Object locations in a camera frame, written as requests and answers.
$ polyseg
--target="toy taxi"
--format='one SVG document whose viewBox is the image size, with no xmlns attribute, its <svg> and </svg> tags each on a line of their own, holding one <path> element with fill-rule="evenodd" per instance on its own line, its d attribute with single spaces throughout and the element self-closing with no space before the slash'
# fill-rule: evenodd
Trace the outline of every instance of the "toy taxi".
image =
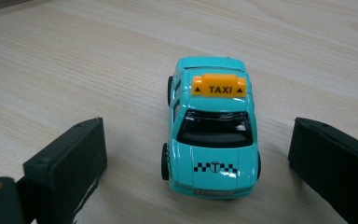
<svg viewBox="0 0 358 224">
<path fill-rule="evenodd" d="M 261 165 L 244 64 L 218 57 L 179 60 L 168 79 L 168 105 L 161 175 L 171 189 L 210 199 L 250 194 Z"/>
</svg>

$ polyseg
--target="light wood surface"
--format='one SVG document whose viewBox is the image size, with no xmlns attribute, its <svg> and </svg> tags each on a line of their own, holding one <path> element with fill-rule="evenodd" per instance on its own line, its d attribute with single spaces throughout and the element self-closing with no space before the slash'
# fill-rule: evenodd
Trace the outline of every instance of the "light wood surface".
<svg viewBox="0 0 358 224">
<path fill-rule="evenodd" d="M 160 177 L 166 83 L 188 55 L 245 62 L 262 172 L 246 198 Z M 0 176 L 103 117 L 108 168 L 77 223 L 343 223 L 288 167 L 295 117 L 358 138 L 358 0 L 31 1 L 0 9 Z"/>
</svg>

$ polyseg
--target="car's rear wheel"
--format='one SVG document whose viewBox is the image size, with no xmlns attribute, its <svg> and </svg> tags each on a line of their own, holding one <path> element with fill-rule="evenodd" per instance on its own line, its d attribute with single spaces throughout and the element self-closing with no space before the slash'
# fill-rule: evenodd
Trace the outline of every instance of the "car's rear wheel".
<svg viewBox="0 0 358 224">
<path fill-rule="evenodd" d="M 168 90 L 168 94 L 167 94 L 167 96 L 168 96 L 168 105 L 171 104 L 171 85 L 172 85 L 172 77 L 169 77 L 168 78 L 168 88 L 167 88 L 167 90 Z"/>
<path fill-rule="evenodd" d="M 167 158 L 167 144 L 164 143 L 164 146 L 162 147 L 162 153 L 161 153 L 161 177 L 163 180 L 169 180 L 170 174 L 168 171 L 168 158 Z"/>
<path fill-rule="evenodd" d="M 261 172 L 261 159 L 260 159 L 260 152 L 258 152 L 258 173 L 257 173 L 257 179 L 260 177 Z"/>
</svg>

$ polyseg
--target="taxi sign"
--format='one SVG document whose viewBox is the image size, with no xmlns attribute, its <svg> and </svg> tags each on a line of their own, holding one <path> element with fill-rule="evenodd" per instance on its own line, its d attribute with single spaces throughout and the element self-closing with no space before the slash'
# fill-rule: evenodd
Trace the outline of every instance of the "taxi sign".
<svg viewBox="0 0 358 224">
<path fill-rule="evenodd" d="M 205 97 L 245 97 L 246 80 L 231 74 L 204 74 L 194 77 L 191 94 Z"/>
</svg>

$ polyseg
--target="car hood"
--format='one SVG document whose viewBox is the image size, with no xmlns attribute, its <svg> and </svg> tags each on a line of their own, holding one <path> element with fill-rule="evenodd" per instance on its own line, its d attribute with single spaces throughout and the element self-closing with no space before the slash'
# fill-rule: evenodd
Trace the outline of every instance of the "car hood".
<svg viewBox="0 0 358 224">
<path fill-rule="evenodd" d="M 174 181 L 193 189 L 236 190 L 255 184 L 255 146 L 194 147 L 172 142 Z"/>
</svg>

